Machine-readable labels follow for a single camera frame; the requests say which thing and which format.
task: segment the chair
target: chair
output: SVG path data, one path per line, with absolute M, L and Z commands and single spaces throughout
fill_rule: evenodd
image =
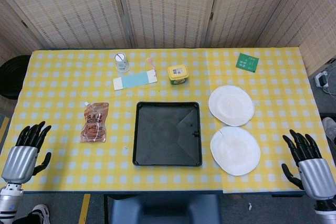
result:
M 217 195 L 143 194 L 113 199 L 110 224 L 220 224 L 220 216 Z

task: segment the power strip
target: power strip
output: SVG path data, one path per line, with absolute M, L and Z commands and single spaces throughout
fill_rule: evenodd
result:
M 318 88 L 328 87 L 329 85 L 327 82 L 327 76 L 328 76 L 328 73 L 326 71 L 318 73 L 314 78 L 316 87 Z

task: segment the food pouch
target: food pouch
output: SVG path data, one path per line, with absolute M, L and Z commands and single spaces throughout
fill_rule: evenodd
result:
M 107 102 L 88 104 L 84 111 L 85 125 L 80 133 L 81 142 L 105 142 L 105 120 L 109 111 Z

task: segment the table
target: table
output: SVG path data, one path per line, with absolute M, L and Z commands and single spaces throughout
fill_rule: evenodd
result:
M 114 55 L 123 52 L 131 65 L 118 73 Z M 256 73 L 236 68 L 239 53 L 259 58 Z M 114 91 L 113 78 L 150 70 L 156 65 L 158 82 Z M 172 86 L 167 67 L 183 63 L 190 77 Z M 218 86 L 237 85 L 255 104 L 255 115 L 243 126 L 258 141 L 261 158 L 251 173 L 234 177 L 214 162 L 212 135 L 224 124 L 208 109 L 208 97 Z M 105 143 L 80 143 L 84 102 L 109 102 Z M 203 164 L 201 167 L 139 167 L 132 164 L 135 108 L 139 101 L 196 101 L 200 104 Z M 0 163 L 26 125 L 45 120 L 52 125 L 38 157 L 52 152 L 46 170 L 33 177 L 29 191 L 213 191 L 224 193 L 298 190 L 287 181 L 281 164 L 298 175 L 282 140 L 289 129 L 309 133 L 320 146 L 335 176 L 298 48 L 239 49 L 122 49 L 41 50 L 29 62 Z

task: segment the black stool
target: black stool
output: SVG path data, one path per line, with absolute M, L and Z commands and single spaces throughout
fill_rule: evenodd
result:
M 22 89 L 30 55 L 20 55 L 0 67 L 0 94 L 16 100 Z

